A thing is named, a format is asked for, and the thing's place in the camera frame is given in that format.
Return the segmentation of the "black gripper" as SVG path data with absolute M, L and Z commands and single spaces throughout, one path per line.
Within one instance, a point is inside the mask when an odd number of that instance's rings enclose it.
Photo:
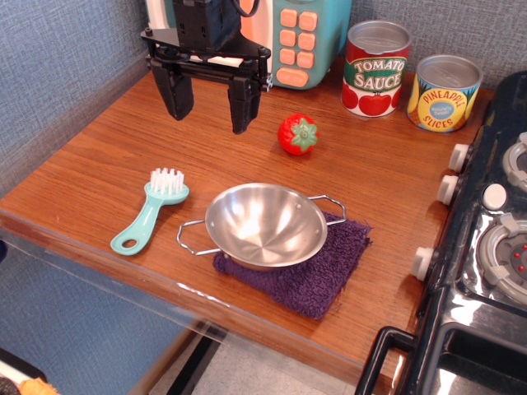
M 254 16 L 238 1 L 147 1 L 148 25 L 141 33 L 158 91 L 177 121 L 194 106 L 192 80 L 177 65 L 200 67 L 211 77 L 232 73 L 228 98 L 234 134 L 245 132 L 258 115 L 261 91 L 272 86 L 270 49 L 243 36 L 241 22 Z

